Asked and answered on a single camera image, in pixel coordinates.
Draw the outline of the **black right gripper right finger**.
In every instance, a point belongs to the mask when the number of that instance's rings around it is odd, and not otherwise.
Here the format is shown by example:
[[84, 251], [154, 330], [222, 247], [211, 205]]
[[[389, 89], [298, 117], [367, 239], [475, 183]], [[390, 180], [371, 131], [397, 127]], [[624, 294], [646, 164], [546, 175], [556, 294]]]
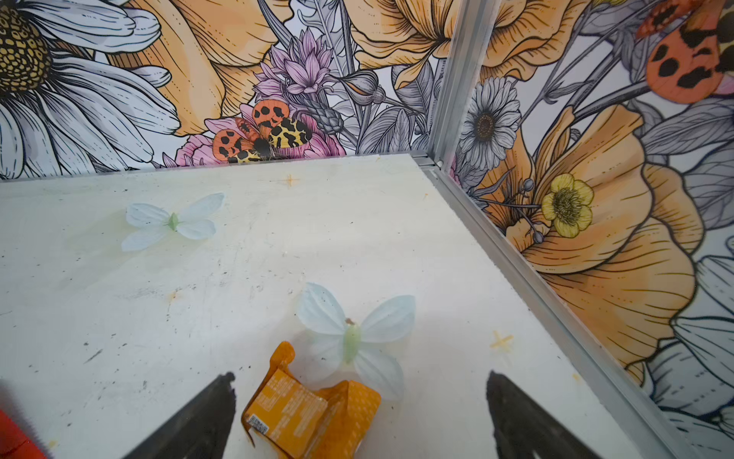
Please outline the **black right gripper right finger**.
[[486, 397], [500, 458], [599, 459], [507, 376], [489, 373]]

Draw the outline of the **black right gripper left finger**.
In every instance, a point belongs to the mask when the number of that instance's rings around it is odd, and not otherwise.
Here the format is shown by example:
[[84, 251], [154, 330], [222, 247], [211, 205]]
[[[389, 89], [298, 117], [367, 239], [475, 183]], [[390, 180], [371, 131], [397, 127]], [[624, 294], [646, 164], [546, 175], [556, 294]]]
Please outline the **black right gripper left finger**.
[[222, 459], [236, 411], [233, 373], [219, 375], [125, 459]]

